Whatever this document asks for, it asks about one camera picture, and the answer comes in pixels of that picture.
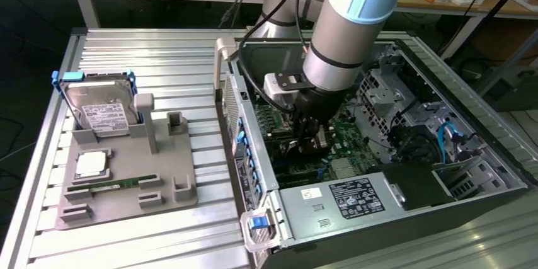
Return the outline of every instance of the metal bracket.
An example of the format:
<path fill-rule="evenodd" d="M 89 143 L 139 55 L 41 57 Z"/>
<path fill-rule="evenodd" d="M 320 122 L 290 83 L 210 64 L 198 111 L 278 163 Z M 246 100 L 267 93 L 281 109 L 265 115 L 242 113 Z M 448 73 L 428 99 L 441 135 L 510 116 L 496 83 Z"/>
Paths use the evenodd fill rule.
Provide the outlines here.
<path fill-rule="evenodd" d="M 235 39 L 231 37 L 219 38 L 215 42 L 215 57 L 213 64 L 213 87 L 215 91 L 221 87 L 221 65 L 222 59 L 230 61 L 231 54 L 238 50 Z"/>
<path fill-rule="evenodd" d="M 282 71 L 275 74 L 275 78 L 278 87 L 283 91 L 297 91 L 301 89 L 316 88 L 314 84 L 310 83 L 303 73 Z"/>

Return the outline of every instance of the blue tab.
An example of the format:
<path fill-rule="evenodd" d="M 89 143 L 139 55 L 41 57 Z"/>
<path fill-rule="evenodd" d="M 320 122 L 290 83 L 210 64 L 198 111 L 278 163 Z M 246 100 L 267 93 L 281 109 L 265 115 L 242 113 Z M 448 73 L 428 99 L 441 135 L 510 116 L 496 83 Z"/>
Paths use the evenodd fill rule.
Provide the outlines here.
<path fill-rule="evenodd" d="M 127 71 L 127 78 L 129 82 L 131 82 L 131 90 L 134 94 L 138 94 L 138 88 L 137 88 L 137 76 L 133 70 Z"/>
<path fill-rule="evenodd" d="M 61 75 L 61 72 L 59 71 L 54 71 L 53 72 L 53 75 L 51 75 L 51 78 L 53 78 L 53 80 L 51 80 L 51 84 L 53 84 L 53 86 L 57 88 L 57 86 L 58 86 L 58 77 L 59 77 L 59 75 Z"/>
<path fill-rule="evenodd" d="M 65 82 L 79 82 L 85 80 L 85 72 L 65 72 Z"/>
<path fill-rule="evenodd" d="M 453 122 L 446 121 L 444 124 L 441 124 L 440 130 L 437 131 L 437 143 L 440 144 L 440 149 L 441 149 L 441 153 L 442 153 L 442 160 L 444 160 L 445 164 L 446 164 L 446 154 L 445 154 L 445 141 L 444 141 L 444 138 L 445 138 L 445 128 L 446 127 L 449 128 L 449 132 L 452 134 L 462 135 L 456 130 Z"/>
<path fill-rule="evenodd" d="M 239 132 L 238 137 L 235 138 L 235 142 L 237 143 L 242 142 L 243 138 L 245 138 L 245 130 Z"/>
<path fill-rule="evenodd" d="M 263 229 L 269 228 L 270 226 L 270 220 L 267 220 L 267 217 L 253 217 L 249 220 L 249 228 L 251 229 Z"/>

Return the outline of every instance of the cable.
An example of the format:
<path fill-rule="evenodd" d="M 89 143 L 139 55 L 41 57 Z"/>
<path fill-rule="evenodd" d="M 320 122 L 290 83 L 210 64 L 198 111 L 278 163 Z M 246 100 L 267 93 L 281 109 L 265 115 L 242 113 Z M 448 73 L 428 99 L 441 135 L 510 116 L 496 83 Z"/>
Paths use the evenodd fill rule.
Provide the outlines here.
<path fill-rule="evenodd" d="M 19 126 L 18 132 L 15 133 L 15 136 L 14 136 L 14 138 L 11 139 L 10 147 L 8 147 L 8 149 L 6 150 L 4 154 L 0 156 L 0 158 L 2 158 L 2 157 L 6 157 L 6 156 L 10 154 L 10 152 L 12 151 L 15 142 L 18 141 L 18 137 L 20 136 L 20 133 L 22 133 L 23 130 L 24 130 L 24 125 L 23 125 L 23 123 L 20 123 L 19 121 L 16 121 L 16 120 L 14 120 L 14 119 L 10 119 L 10 118 L 0 117 L 0 120 L 8 121 L 8 122 L 11 122 L 11 123 L 14 123 L 14 124 L 18 124 L 18 126 Z"/>
<path fill-rule="evenodd" d="M 23 53 L 26 46 L 27 46 L 27 41 L 26 41 L 26 40 L 20 40 L 19 49 L 15 51 L 15 53 L 14 53 L 12 55 L 8 55 L 8 56 L 6 56 L 6 57 L 2 57 L 0 60 L 7 60 L 7 59 L 16 58 L 16 56 Z"/>
<path fill-rule="evenodd" d="M 253 34 L 255 33 L 255 31 L 258 31 L 258 29 L 262 27 L 262 25 L 267 22 L 267 20 L 271 19 L 271 17 L 275 15 L 277 11 L 283 7 L 285 3 L 287 0 L 281 0 L 279 4 L 277 5 L 277 7 L 273 9 L 273 11 L 266 15 L 266 17 L 263 17 L 263 19 L 261 20 L 261 22 L 253 26 L 253 28 L 250 29 L 250 31 L 246 33 L 241 43 L 239 43 L 239 50 L 238 50 L 238 57 L 239 57 L 239 69 L 243 72 L 243 76 L 247 78 L 249 82 L 253 84 L 253 88 L 257 91 L 257 93 L 262 96 L 263 100 L 278 110 L 281 110 L 283 113 L 294 113 L 293 110 L 289 110 L 287 108 L 283 108 L 266 94 L 266 92 L 263 91 L 263 89 L 261 89 L 258 87 L 258 84 L 254 81 L 253 75 L 249 72 L 249 69 L 246 67 L 246 63 L 245 63 L 245 57 L 243 57 L 243 48 L 245 48 L 245 44 L 246 41 L 249 40 L 249 38 L 251 38 Z"/>
<path fill-rule="evenodd" d="M 525 111 L 525 113 L 528 114 L 529 119 L 532 119 L 532 120 L 533 120 L 533 122 L 538 123 L 537 119 L 534 119 L 534 117 L 533 117 L 533 116 L 529 114 L 529 112 L 528 112 L 528 111 Z"/>
<path fill-rule="evenodd" d="M 41 13 L 38 13 L 36 10 L 32 9 L 32 8 L 24 3 L 23 0 L 16 0 L 16 1 L 27 8 L 27 10 L 30 10 L 30 12 L 32 12 L 32 13 L 39 17 L 39 19 L 43 20 L 43 22 L 46 22 L 46 24 L 49 24 L 49 25 L 55 29 L 55 31 L 58 31 L 62 35 L 69 35 L 69 33 L 66 33 L 63 30 L 61 30 L 61 29 L 46 19 L 46 17 L 43 17 L 43 15 L 42 15 Z"/>
<path fill-rule="evenodd" d="M 418 22 L 417 20 L 413 20 L 412 17 L 408 16 L 408 14 L 409 14 L 409 13 L 402 13 L 402 16 L 404 16 L 409 21 L 412 21 L 416 25 L 425 26 L 425 25 L 433 25 L 433 24 L 434 24 L 434 23 L 422 23 L 422 22 Z"/>
<path fill-rule="evenodd" d="M 406 108 L 402 110 L 402 112 L 397 112 L 397 114 L 394 115 L 393 119 L 390 120 L 390 127 L 389 127 L 389 131 L 393 129 L 393 124 L 394 121 L 397 121 L 398 118 L 401 118 L 404 116 L 405 113 L 408 113 L 410 111 L 410 109 L 413 108 L 413 106 L 417 104 L 420 100 L 416 98 L 412 103 L 406 106 Z"/>
<path fill-rule="evenodd" d="M 0 198 L 0 202 L 8 204 L 12 208 L 15 208 L 15 204 L 10 200 Z"/>
<path fill-rule="evenodd" d="M 0 162 L 6 159 L 8 159 L 12 155 L 15 155 L 16 153 L 22 152 L 24 149 L 27 149 L 28 147 L 31 147 L 32 145 L 35 145 L 38 142 L 30 143 L 27 146 L 20 147 L 16 151 L 14 151 L 12 153 L 10 153 L 7 156 L 0 158 Z"/>
<path fill-rule="evenodd" d="M 389 149 L 389 151 L 393 151 L 393 150 L 394 150 L 393 147 L 386 146 L 382 142 L 376 141 L 376 140 L 374 140 L 373 138 L 370 138 L 370 137 L 365 137 L 365 140 L 366 140 L 366 144 L 369 144 L 369 141 L 372 141 L 372 142 L 374 142 L 376 144 L 378 144 L 381 147 Z"/>
<path fill-rule="evenodd" d="M 440 126 L 440 130 L 437 131 L 437 143 L 440 144 L 440 150 L 442 152 L 442 160 L 444 164 L 446 164 L 446 153 L 445 153 L 445 129 L 449 128 L 449 132 L 452 134 L 458 134 L 460 132 L 456 130 L 454 124 L 450 121 L 446 121 Z"/>
<path fill-rule="evenodd" d="M 243 0 L 239 0 L 238 8 L 235 9 L 235 13 L 234 13 L 233 25 L 230 26 L 230 28 L 234 28 L 234 26 L 235 26 L 235 20 L 238 19 L 239 11 L 242 9 L 242 4 L 243 4 Z"/>
<path fill-rule="evenodd" d="M 309 47 L 305 42 L 303 32 L 301 30 L 301 24 L 299 24 L 299 1 L 301 0 L 295 0 L 295 26 L 297 26 L 297 31 L 299 33 L 301 44 L 303 45 L 303 52 L 307 53 Z"/>
<path fill-rule="evenodd" d="M 418 15 L 413 15 L 412 13 L 405 13 L 405 14 L 412 15 L 416 18 L 425 18 L 428 15 L 428 14 L 422 14 L 421 16 L 418 16 Z"/>
<path fill-rule="evenodd" d="M 422 137 L 422 138 L 426 139 L 426 141 L 430 143 L 429 147 L 430 147 L 430 149 L 434 150 L 434 152 L 437 153 L 437 156 L 438 156 L 440 161 L 441 161 L 441 160 L 442 160 L 442 155 L 441 155 L 441 152 L 440 152 L 440 148 L 437 148 L 437 144 L 436 144 L 434 140 L 433 140 L 428 135 L 421 134 L 420 132 L 414 133 L 414 134 L 410 136 L 410 138 L 408 139 L 406 143 L 402 145 L 400 154 L 402 154 L 402 153 L 406 152 L 406 150 L 408 150 L 408 145 L 412 143 L 412 141 L 413 141 L 413 139 L 414 139 L 416 137 Z"/>
<path fill-rule="evenodd" d="M 58 55 L 63 55 L 62 51 L 50 49 L 49 47 L 45 47 L 43 45 L 39 45 L 39 44 L 34 43 L 32 41 L 28 41 L 28 40 L 24 38 L 23 34 L 20 34 L 20 33 L 16 32 L 12 28 L 10 28 L 10 27 L 3 23 L 2 20 L 0 20 L 0 26 L 8 30 L 10 34 L 15 37 L 15 39 L 20 40 L 20 41 L 24 43 L 24 46 L 27 46 L 27 44 L 30 44 L 30 45 L 32 45 L 32 46 L 34 46 L 35 48 L 38 48 L 38 49 L 43 49 L 43 50 L 47 50 L 47 51 L 50 51 L 50 52 L 53 52 L 53 53 L 55 53 L 55 54 L 58 54 Z"/>
<path fill-rule="evenodd" d="M 460 31 L 464 29 L 464 26 L 465 26 L 465 17 L 468 16 L 469 11 L 472 10 L 472 7 L 473 7 L 473 5 L 474 5 L 474 2 L 477 2 L 477 0 L 473 0 L 473 1 L 472 1 L 472 4 L 469 5 L 468 10 L 465 11 L 464 20 L 462 20 L 462 22 L 460 23 L 460 27 L 458 27 L 458 30 L 457 30 L 456 33 L 454 33 L 453 38 L 450 39 L 449 43 L 445 44 L 445 46 L 442 46 L 442 44 L 441 44 L 441 46 L 440 46 L 440 48 L 438 48 L 438 50 L 437 50 L 437 53 L 438 53 L 438 54 L 440 54 L 442 51 L 445 51 L 445 49 L 446 49 L 446 48 L 449 47 L 449 45 L 453 43 L 453 41 L 454 41 L 454 39 L 456 39 L 456 37 L 457 37 Z"/>
<path fill-rule="evenodd" d="M 217 27 L 217 29 L 221 29 L 222 26 L 225 25 L 225 23 L 230 20 L 231 14 L 233 14 L 233 10 L 235 8 L 235 6 L 238 5 L 239 0 L 234 0 L 233 5 L 230 6 L 230 8 L 226 10 L 225 14 L 221 17 L 221 23 L 219 26 Z"/>
<path fill-rule="evenodd" d="M 530 60 L 538 58 L 538 54 L 533 55 L 533 56 L 528 56 L 521 58 L 520 60 Z M 456 69 L 456 73 L 461 76 L 464 74 L 464 69 L 466 67 L 468 64 L 470 64 L 472 62 L 477 62 L 482 65 L 482 72 L 486 72 L 492 67 L 488 65 L 488 62 L 505 62 L 508 59 L 504 60 L 492 60 L 488 58 L 478 58 L 478 57 L 473 57 L 473 58 L 468 58 L 465 59 L 460 65 L 458 68 Z"/>
<path fill-rule="evenodd" d="M 509 113 L 509 114 L 510 114 L 510 116 L 513 117 L 514 122 L 520 125 L 521 130 L 524 131 L 524 133 L 529 136 L 530 141 L 532 141 L 536 145 L 538 145 L 538 142 L 534 141 L 533 136 L 529 134 L 529 132 L 528 132 L 528 130 L 525 129 L 524 125 L 520 123 L 518 118 L 514 116 L 513 113 Z"/>
<path fill-rule="evenodd" d="M 534 58 L 538 58 L 538 54 L 532 55 L 532 56 L 529 56 L 529 57 L 524 57 L 524 58 L 521 58 L 520 60 L 529 60 L 529 59 L 534 59 Z M 492 61 L 492 62 L 504 62 L 504 61 L 508 60 L 508 59 L 504 59 L 504 60 L 496 59 L 496 60 L 493 60 L 493 59 L 488 59 L 488 58 L 484 58 L 484 59 L 488 60 L 488 61 Z"/>

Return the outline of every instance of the hard drive label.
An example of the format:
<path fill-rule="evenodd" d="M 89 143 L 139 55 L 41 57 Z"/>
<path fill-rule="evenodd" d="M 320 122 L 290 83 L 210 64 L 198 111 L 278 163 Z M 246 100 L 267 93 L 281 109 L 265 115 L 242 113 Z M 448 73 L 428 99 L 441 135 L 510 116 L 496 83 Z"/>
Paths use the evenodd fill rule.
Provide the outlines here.
<path fill-rule="evenodd" d="M 83 111 L 95 133 L 129 129 L 125 106 L 121 103 L 83 105 Z"/>
<path fill-rule="evenodd" d="M 332 184 L 329 187 L 342 217 L 346 219 L 385 211 L 384 203 L 368 178 Z"/>

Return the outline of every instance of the black cable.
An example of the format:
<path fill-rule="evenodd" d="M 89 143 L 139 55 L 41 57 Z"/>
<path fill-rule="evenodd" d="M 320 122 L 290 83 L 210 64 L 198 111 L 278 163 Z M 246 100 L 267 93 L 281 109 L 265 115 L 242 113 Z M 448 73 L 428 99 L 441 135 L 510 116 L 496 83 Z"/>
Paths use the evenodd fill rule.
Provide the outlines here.
<path fill-rule="evenodd" d="M 234 28 L 234 26 L 235 26 L 235 20 L 238 19 L 238 16 L 239 16 L 239 11 L 242 9 L 242 4 L 243 4 L 243 0 L 239 0 L 238 8 L 235 9 L 234 18 L 233 18 L 233 24 L 231 24 L 230 28 Z"/>
<path fill-rule="evenodd" d="M 15 133 L 15 136 L 14 136 L 14 138 L 11 139 L 10 147 L 8 147 L 8 149 L 6 150 L 6 152 L 4 152 L 4 153 L 2 154 L 2 156 L 0 156 L 0 159 L 2 159 L 2 158 L 6 157 L 6 156 L 10 154 L 10 152 L 12 151 L 14 145 L 15 145 L 15 142 L 18 141 L 18 138 L 19 138 L 19 136 L 20 136 L 20 133 L 23 133 L 24 125 L 23 125 L 23 123 L 20 123 L 19 121 L 16 121 L 16 120 L 14 120 L 14 119 L 10 119 L 10 118 L 0 117 L 0 120 L 4 120 L 4 121 L 11 122 L 11 123 L 16 124 L 18 127 L 19 127 L 18 132 Z"/>
<path fill-rule="evenodd" d="M 36 10 L 32 9 L 32 8 L 30 7 L 30 5 L 27 5 L 27 4 L 24 3 L 23 0 L 16 0 L 16 1 L 27 8 L 27 10 L 30 10 L 30 12 L 32 12 L 32 13 L 39 17 L 39 19 L 43 20 L 43 22 L 46 22 L 46 24 L 49 24 L 49 25 L 55 29 L 55 31 L 58 31 L 62 35 L 69 35 L 69 33 L 66 33 L 63 30 L 61 30 L 61 29 L 46 19 L 46 17 L 43 17 L 43 15 L 42 15 L 41 13 L 38 13 Z"/>
<path fill-rule="evenodd" d="M 534 143 L 536 145 L 538 145 L 538 142 L 534 141 L 533 136 L 529 134 L 529 132 L 528 132 L 528 130 L 525 129 L 524 125 L 520 123 L 518 118 L 514 116 L 513 113 L 510 113 L 510 116 L 513 117 L 516 123 L 520 125 L 521 130 L 522 130 L 522 131 L 525 132 L 525 134 L 529 136 L 529 138 L 530 138 L 530 140 L 533 141 L 533 143 Z"/>
<path fill-rule="evenodd" d="M 15 53 L 11 54 L 11 55 L 7 55 L 6 57 L 2 57 L 0 60 L 7 60 L 7 59 L 16 58 L 16 56 L 23 53 L 26 46 L 27 46 L 27 41 L 20 40 L 20 46 L 19 46 L 18 50 L 15 51 Z"/>
<path fill-rule="evenodd" d="M 410 15 L 410 16 L 413 16 L 410 13 L 402 13 L 402 16 L 409 20 L 409 21 L 412 21 L 416 25 L 421 25 L 421 26 L 425 26 L 425 25 L 432 25 L 433 23 L 422 23 L 422 22 L 418 22 L 417 20 L 413 20 L 409 16 L 408 16 L 408 14 Z"/>
<path fill-rule="evenodd" d="M 275 15 L 277 11 L 283 7 L 285 3 L 287 0 L 281 0 L 279 4 L 277 5 L 277 7 L 273 9 L 273 11 L 266 15 L 266 17 L 263 17 L 263 19 L 261 20 L 261 22 L 253 26 L 253 28 L 250 29 L 250 31 L 246 33 L 241 43 L 239 43 L 239 50 L 238 50 L 238 57 L 239 57 L 239 69 L 243 72 L 243 76 L 246 77 L 246 79 L 249 80 L 249 82 L 253 84 L 253 88 L 255 89 L 257 93 L 262 96 L 263 100 L 278 110 L 281 110 L 283 113 L 294 113 L 293 110 L 289 110 L 287 108 L 283 108 L 266 94 L 266 92 L 263 91 L 263 89 L 261 89 L 258 87 L 257 82 L 254 81 L 253 75 L 249 72 L 249 68 L 246 66 L 245 63 L 245 57 L 243 57 L 243 48 L 245 48 L 245 44 L 246 41 L 249 40 L 249 38 L 251 38 L 253 34 L 255 33 L 255 31 L 258 31 L 258 29 L 262 27 L 262 25 L 267 22 L 267 20 L 271 19 L 271 17 Z"/>
<path fill-rule="evenodd" d="M 45 47 L 43 45 L 39 45 L 39 44 L 34 43 L 32 41 L 28 41 L 24 38 L 23 34 L 20 34 L 18 31 L 15 31 L 12 28 L 10 28 L 10 26 L 7 26 L 2 20 L 0 20 L 0 26 L 8 30 L 8 33 L 15 37 L 15 39 L 18 39 L 19 41 L 22 41 L 24 43 L 24 46 L 32 45 L 38 49 L 43 49 L 58 55 L 63 55 L 62 51 L 50 49 L 49 47 Z"/>
<path fill-rule="evenodd" d="M 421 16 L 418 16 L 418 15 L 413 15 L 412 13 L 408 13 L 408 12 L 406 12 L 406 14 L 412 15 L 412 16 L 416 17 L 416 18 L 425 18 L 426 15 L 428 15 L 428 14 L 422 14 Z"/>
<path fill-rule="evenodd" d="M 301 44 L 303 45 L 303 51 L 306 53 L 309 51 L 309 47 L 305 42 L 303 32 L 301 30 L 301 24 L 299 24 L 299 1 L 301 0 L 295 0 L 295 25 L 297 25 L 297 31 L 299 33 Z"/>
<path fill-rule="evenodd" d="M 538 123 L 537 119 L 534 119 L 534 117 L 529 114 L 528 111 L 525 111 L 525 113 L 528 114 L 529 118 L 533 120 L 533 122 Z"/>
<path fill-rule="evenodd" d="M 417 104 L 420 100 L 416 98 L 412 103 L 406 106 L 406 108 L 402 110 L 402 112 L 397 112 L 397 114 L 394 115 L 393 119 L 390 120 L 390 127 L 389 127 L 389 131 L 393 129 L 393 124 L 394 121 L 397 121 L 398 118 L 401 118 L 404 116 L 405 113 L 408 113 L 410 111 L 410 109 L 413 108 L 413 106 Z"/>
<path fill-rule="evenodd" d="M 533 56 L 528 56 L 521 58 L 520 60 L 530 60 L 538 58 L 538 54 L 533 55 Z M 464 74 L 464 69 L 466 67 L 468 64 L 470 64 L 472 62 L 477 62 L 482 65 L 482 73 L 486 72 L 492 67 L 488 65 L 488 62 L 505 62 L 508 59 L 505 60 L 492 60 L 488 58 L 478 58 L 478 57 L 473 57 L 473 58 L 468 58 L 465 59 L 460 64 L 458 64 L 458 68 L 456 69 L 456 73 L 461 76 Z"/>
<path fill-rule="evenodd" d="M 8 204 L 12 208 L 15 208 L 15 204 L 10 200 L 0 198 L 0 202 Z"/>
<path fill-rule="evenodd" d="M 365 140 L 366 140 L 366 142 L 365 142 L 366 144 L 369 144 L 369 142 L 372 141 L 372 142 L 374 142 L 376 144 L 378 144 L 381 147 L 389 149 L 390 152 L 394 150 L 393 147 L 389 147 L 389 146 L 384 145 L 384 143 L 376 141 L 376 140 L 374 140 L 373 138 L 370 138 L 370 137 L 365 137 Z"/>
<path fill-rule="evenodd" d="M 438 158 L 440 158 L 440 162 L 441 162 L 444 158 L 442 158 L 442 155 L 441 155 L 440 146 L 437 145 L 437 143 L 434 142 L 434 140 L 433 140 L 428 135 L 425 135 L 425 134 L 422 134 L 422 133 L 420 133 L 420 132 L 416 132 L 416 133 L 410 136 L 409 140 L 406 141 L 406 143 L 405 143 L 405 144 L 402 145 L 402 147 L 401 147 L 401 152 L 400 152 L 400 154 L 405 153 L 405 151 L 406 151 L 406 149 L 408 149 L 408 145 L 412 143 L 412 141 L 413 141 L 413 139 L 414 139 L 416 137 L 422 137 L 422 138 L 426 139 L 426 141 L 430 143 L 430 144 L 429 144 L 429 147 L 430 147 L 430 149 L 433 149 L 433 150 L 436 151 L 437 156 L 438 156 Z"/>
<path fill-rule="evenodd" d="M 529 57 L 524 57 L 524 58 L 521 58 L 520 60 L 529 60 L 529 59 L 534 59 L 534 58 L 538 58 L 538 54 L 534 54 L 534 55 L 532 55 L 532 56 L 529 56 Z M 490 61 L 490 62 L 505 62 L 508 59 L 488 59 L 488 58 L 484 58 L 486 61 Z"/>
<path fill-rule="evenodd" d="M 469 36 L 466 37 L 462 45 L 460 46 L 460 48 L 456 50 L 453 56 L 450 58 L 446 58 L 445 61 L 450 64 L 456 58 L 458 58 L 458 56 L 461 55 L 461 53 L 466 50 L 466 47 L 472 44 L 474 38 L 478 36 L 478 34 L 481 33 L 481 31 L 484 30 L 484 28 L 488 26 L 488 24 L 492 22 L 492 20 L 494 19 L 497 13 L 501 11 L 501 9 L 504 8 L 506 2 L 510 0 L 498 0 L 496 3 L 496 6 L 490 9 L 486 17 L 484 17 L 484 19 L 481 20 L 481 22 L 478 23 L 477 27 L 474 28 L 472 34 L 469 34 Z"/>
<path fill-rule="evenodd" d="M 235 6 L 238 5 L 238 3 L 239 3 L 239 0 L 234 0 L 233 5 L 230 6 L 230 8 L 226 10 L 225 14 L 222 15 L 221 23 L 219 23 L 219 26 L 217 27 L 218 29 L 221 29 L 222 26 L 225 25 L 225 23 L 230 20 L 233 10 L 234 10 Z"/>
<path fill-rule="evenodd" d="M 473 0 L 473 1 L 472 1 L 472 4 L 469 5 L 468 9 L 465 10 L 464 19 L 462 19 L 462 22 L 460 23 L 458 30 L 456 31 L 453 38 L 450 39 L 450 41 L 449 41 L 448 44 L 444 44 L 444 43 L 442 43 L 442 44 L 440 45 L 440 48 L 437 49 L 437 53 L 440 53 L 442 50 L 445 50 L 445 48 L 453 43 L 453 41 L 454 41 L 454 39 L 456 39 L 456 37 L 457 37 L 460 31 L 464 29 L 464 26 L 465 26 L 465 23 L 466 23 L 465 17 L 468 16 L 469 11 L 472 10 L 472 7 L 473 7 L 473 5 L 474 5 L 474 2 L 477 2 L 477 0 Z"/>

